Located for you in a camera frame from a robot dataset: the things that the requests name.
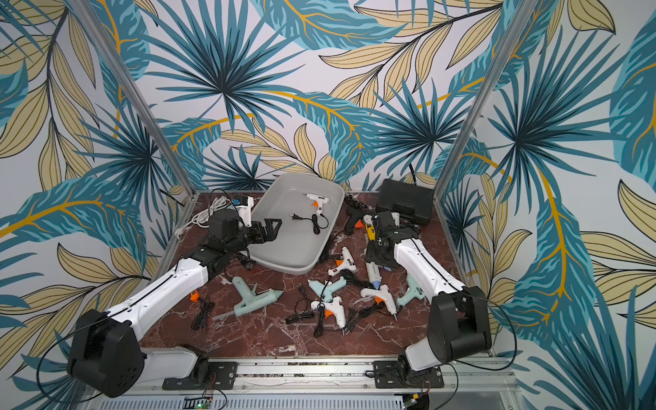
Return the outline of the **white blue-tip glue gun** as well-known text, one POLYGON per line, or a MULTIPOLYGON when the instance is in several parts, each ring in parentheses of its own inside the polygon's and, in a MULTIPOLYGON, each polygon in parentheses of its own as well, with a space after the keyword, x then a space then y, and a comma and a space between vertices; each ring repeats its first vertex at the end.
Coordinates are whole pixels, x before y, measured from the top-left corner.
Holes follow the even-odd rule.
POLYGON ((366 268, 369 283, 374 289, 378 290, 382 282, 379 266, 375 262, 368 262, 366 268))

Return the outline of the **black glue gun orange trigger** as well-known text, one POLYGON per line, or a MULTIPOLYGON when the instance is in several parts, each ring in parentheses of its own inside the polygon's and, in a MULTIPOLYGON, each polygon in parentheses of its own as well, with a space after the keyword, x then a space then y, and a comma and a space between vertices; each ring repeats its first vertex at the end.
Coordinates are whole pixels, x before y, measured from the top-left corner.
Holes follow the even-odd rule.
POLYGON ((366 215, 375 215, 376 211, 371 208, 347 208, 348 220, 344 226, 344 233, 350 236, 354 233, 356 224, 366 215))

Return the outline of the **small white orange glue gun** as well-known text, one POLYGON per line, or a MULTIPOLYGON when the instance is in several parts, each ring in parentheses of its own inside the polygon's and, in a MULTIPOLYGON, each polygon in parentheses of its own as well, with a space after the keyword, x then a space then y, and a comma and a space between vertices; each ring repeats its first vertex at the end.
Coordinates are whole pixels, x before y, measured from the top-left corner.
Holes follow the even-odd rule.
POLYGON ((321 196, 319 194, 308 193, 306 195, 307 199, 313 202, 313 206, 316 207, 316 215, 323 215, 324 207, 329 203, 330 199, 326 196, 321 196))

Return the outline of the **yellow glue gun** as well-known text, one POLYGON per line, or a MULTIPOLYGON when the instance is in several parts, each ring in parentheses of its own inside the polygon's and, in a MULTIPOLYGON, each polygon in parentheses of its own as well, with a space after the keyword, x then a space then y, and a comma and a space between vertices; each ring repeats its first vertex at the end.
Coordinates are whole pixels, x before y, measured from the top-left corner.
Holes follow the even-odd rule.
POLYGON ((367 243, 374 241, 376 239, 376 233, 373 225, 365 224, 366 229, 366 241, 367 243))

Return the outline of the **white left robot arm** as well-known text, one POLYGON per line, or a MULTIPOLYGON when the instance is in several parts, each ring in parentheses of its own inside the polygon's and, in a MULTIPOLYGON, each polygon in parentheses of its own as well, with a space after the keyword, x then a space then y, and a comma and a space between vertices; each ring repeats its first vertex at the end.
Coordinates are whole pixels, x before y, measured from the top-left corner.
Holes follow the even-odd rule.
POLYGON ((212 377, 205 353, 193 347, 147 348, 140 341, 153 324, 194 290, 214 279, 251 244, 273 242, 280 219, 247 222, 248 210, 218 211, 208 235, 186 258, 124 302, 79 317, 67 373, 95 391, 116 398, 135 384, 162 380, 175 387, 205 387, 212 377))

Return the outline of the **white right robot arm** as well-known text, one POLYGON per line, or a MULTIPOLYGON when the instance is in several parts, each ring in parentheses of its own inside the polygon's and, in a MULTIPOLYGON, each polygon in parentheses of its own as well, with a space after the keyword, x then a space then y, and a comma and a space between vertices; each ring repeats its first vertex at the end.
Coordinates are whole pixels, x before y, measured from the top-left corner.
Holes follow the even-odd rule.
POLYGON ((404 268, 431 305, 426 337, 405 348, 401 369, 420 372, 489 350, 488 300, 482 290, 449 273, 424 246, 420 233, 396 224, 390 211, 374 215, 372 225, 375 239, 367 246, 367 259, 404 268))

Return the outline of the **white glue gun long nozzle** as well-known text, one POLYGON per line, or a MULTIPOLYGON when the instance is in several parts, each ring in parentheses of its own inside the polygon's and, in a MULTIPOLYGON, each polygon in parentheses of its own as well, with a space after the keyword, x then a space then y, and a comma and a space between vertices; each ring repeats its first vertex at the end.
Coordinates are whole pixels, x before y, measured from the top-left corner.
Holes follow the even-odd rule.
POLYGON ((365 288, 360 291, 362 297, 374 297, 377 302, 383 302, 389 314, 397 319, 397 306, 388 285, 380 285, 378 289, 365 288))

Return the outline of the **mint glue gun right side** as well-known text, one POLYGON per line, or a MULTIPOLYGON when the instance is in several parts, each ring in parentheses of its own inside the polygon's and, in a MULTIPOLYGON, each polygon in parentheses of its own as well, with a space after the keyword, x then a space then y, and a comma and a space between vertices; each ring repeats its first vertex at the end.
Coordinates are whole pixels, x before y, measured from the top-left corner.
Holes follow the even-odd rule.
POLYGON ((408 289, 401 297, 398 297, 398 299, 396 299, 396 306, 399 308, 405 307, 415 299, 417 300, 425 299, 425 294, 423 293, 423 290, 421 289, 420 285, 417 283, 415 278, 410 273, 407 274, 406 280, 407 280, 408 289))

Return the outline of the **grey plastic storage box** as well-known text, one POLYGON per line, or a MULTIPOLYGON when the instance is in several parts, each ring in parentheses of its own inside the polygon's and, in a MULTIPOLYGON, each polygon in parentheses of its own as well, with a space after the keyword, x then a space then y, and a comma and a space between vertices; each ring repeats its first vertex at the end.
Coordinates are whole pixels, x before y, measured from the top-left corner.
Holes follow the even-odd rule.
POLYGON ((332 181, 308 174, 282 174, 256 203, 254 221, 280 219, 277 238, 249 246, 251 258, 279 273, 304 275, 319 260, 343 205, 345 192, 332 181), (308 193, 330 199, 323 215, 307 199, 308 193))

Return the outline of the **large mint green glue gun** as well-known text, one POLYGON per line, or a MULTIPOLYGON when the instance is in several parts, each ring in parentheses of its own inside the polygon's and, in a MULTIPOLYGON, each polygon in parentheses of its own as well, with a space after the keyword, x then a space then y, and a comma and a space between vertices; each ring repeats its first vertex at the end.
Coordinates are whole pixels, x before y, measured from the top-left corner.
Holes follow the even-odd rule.
POLYGON ((253 313, 258 309, 264 309, 266 306, 277 302, 284 293, 283 290, 274 289, 268 289, 261 293, 257 293, 257 285, 250 288, 241 277, 234 277, 232 279, 232 284, 236 288, 240 297, 242 297, 241 302, 237 303, 232 311, 217 315, 213 317, 213 320, 222 320, 230 316, 241 317, 253 313))

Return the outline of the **small mint glue gun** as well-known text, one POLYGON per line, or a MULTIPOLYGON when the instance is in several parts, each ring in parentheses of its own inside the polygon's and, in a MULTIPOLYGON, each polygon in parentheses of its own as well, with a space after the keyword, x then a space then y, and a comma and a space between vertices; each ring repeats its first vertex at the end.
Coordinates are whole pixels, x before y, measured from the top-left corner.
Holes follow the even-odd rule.
POLYGON ((347 285, 344 278, 340 278, 336 282, 327 281, 325 284, 319 280, 309 279, 307 281, 310 289, 316 294, 317 297, 323 302, 332 302, 334 299, 333 294, 341 290, 347 285))

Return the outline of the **white glue gun orange trigger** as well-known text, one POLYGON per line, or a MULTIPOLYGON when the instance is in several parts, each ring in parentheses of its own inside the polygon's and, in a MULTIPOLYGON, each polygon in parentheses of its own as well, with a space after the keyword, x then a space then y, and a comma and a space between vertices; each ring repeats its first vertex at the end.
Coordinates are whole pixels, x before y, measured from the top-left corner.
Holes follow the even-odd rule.
POLYGON ((319 308, 323 308, 325 317, 328 318, 330 316, 334 316, 338 328, 343 330, 346 326, 346 317, 342 301, 343 300, 341 297, 333 297, 331 302, 312 301, 310 306, 314 311, 318 311, 319 308))

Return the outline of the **black tool case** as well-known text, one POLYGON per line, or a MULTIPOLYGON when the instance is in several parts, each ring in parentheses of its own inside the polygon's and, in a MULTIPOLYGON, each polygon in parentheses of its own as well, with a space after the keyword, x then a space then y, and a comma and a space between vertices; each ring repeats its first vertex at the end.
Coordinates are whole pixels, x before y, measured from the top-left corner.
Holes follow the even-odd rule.
POLYGON ((376 211, 396 212, 413 224, 427 226, 432 219, 433 191, 415 184, 385 179, 379 190, 376 211))

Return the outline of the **white glue gun red switch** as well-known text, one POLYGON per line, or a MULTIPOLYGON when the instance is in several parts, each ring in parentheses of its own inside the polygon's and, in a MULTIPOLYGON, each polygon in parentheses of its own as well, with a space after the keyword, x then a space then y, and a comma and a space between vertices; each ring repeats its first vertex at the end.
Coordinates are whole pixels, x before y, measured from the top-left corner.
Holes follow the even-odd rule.
POLYGON ((341 257, 342 258, 340 260, 336 261, 337 266, 327 271, 331 277, 339 274, 343 270, 348 270, 352 273, 356 273, 358 271, 358 268, 355 265, 355 259, 347 247, 342 247, 341 257))

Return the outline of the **front aluminium rail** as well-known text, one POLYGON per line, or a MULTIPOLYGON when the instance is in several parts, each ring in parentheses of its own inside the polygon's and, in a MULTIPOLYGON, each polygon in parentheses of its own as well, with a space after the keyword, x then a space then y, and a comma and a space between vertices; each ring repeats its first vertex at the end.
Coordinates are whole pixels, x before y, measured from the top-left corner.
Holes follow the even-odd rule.
POLYGON ((166 391, 138 384, 118 398, 97 397, 82 409, 526 409, 509 360, 474 355, 406 384, 385 355, 237 358, 221 363, 211 391, 166 391))

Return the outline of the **left aluminium frame post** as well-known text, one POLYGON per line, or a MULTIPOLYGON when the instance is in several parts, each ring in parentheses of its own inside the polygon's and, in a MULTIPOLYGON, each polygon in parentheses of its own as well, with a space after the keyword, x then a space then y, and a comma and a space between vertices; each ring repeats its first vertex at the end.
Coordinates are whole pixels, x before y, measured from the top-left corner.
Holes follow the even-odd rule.
POLYGON ((145 128, 158 146, 162 157, 168 162, 174 176, 182 186, 187 196, 196 194, 195 187, 189 181, 186 171, 181 167, 174 155, 171 145, 167 142, 155 116, 153 116, 145 98, 128 71, 119 51, 111 44, 110 36, 102 27, 102 22, 88 1, 73 0, 70 2, 75 15, 79 18, 82 27, 86 30, 91 41, 97 47, 102 59, 109 66, 110 71, 116 77, 118 85, 124 90, 126 98, 133 106, 133 110, 140 117, 145 128))

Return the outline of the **aluminium frame post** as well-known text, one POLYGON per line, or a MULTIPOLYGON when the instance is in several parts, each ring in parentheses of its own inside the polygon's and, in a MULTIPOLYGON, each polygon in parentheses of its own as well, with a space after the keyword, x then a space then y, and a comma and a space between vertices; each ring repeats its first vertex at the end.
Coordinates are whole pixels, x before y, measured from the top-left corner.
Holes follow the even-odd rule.
POLYGON ((529 22, 531 13, 536 8, 537 1, 521 1, 518 4, 513 19, 510 21, 507 31, 501 38, 500 48, 495 58, 490 61, 489 69, 483 79, 482 85, 478 89, 476 98, 464 120, 460 132, 452 145, 447 162, 442 168, 440 179, 437 181, 434 190, 434 199, 439 200, 447 190, 449 181, 458 167, 459 158, 466 148, 470 134, 473 132, 476 121, 483 109, 486 100, 493 92, 497 81, 500 79, 502 72, 512 56, 514 46, 519 41, 521 34, 529 22))
POLYGON ((111 44, 110 36, 102 27, 102 22, 88 1, 73 0, 70 2, 75 15, 79 18, 82 27, 86 30, 91 41, 97 47, 102 59, 109 66, 110 71, 116 77, 118 85, 124 90, 126 98, 133 106, 133 110, 140 117, 145 128, 158 146, 162 157, 168 162, 174 176, 182 186, 187 196, 196 194, 195 187, 189 181, 186 171, 181 167, 174 155, 171 145, 167 142, 155 116, 153 116, 145 98, 128 71, 119 51, 111 44))

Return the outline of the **right aluminium frame post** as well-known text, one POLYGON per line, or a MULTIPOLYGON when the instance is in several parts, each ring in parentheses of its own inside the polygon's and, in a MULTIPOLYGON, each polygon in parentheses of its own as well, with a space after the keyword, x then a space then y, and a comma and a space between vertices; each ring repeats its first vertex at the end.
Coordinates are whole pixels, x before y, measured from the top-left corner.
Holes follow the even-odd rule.
POLYGON ((482 85, 478 89, 476 98, 464 120, 460 132, 452 145, 447 162, 442 168, 440 179, 437 181, 434 190, 434 199, 439 200, 447 190, 449 181, 458 167, 459 158, 466 148, 470 134, 473 132, 476 121, 483 109, 486 100, 493 92, 497 81, 500 79, 502 72, 512 56, 514 46, 519 41, 521 34, 529 22, 531 13, 536 8, 537 1, 521 1, 518 4, 513 19, 510 21, 507 31, 501 38, 500 48, 495 58, 490 61, 489 69, 483 79, 482 85))

